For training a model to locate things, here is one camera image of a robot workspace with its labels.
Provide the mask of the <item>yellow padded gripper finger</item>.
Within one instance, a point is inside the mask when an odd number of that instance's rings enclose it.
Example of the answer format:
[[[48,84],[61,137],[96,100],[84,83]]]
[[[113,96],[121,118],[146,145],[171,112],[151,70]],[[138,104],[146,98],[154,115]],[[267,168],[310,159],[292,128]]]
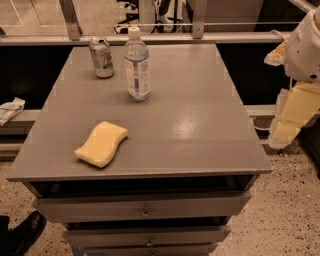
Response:
[[[284,64],[286,54],[287,40],[279,44],[274,50],[268,53],[264,59],[264,63],[271,66],[279,66]]]
[[[290,145],[319,109],[319,84],[297,82],[292,89],[282,89],[276,101],[268,145],[273,149]]]

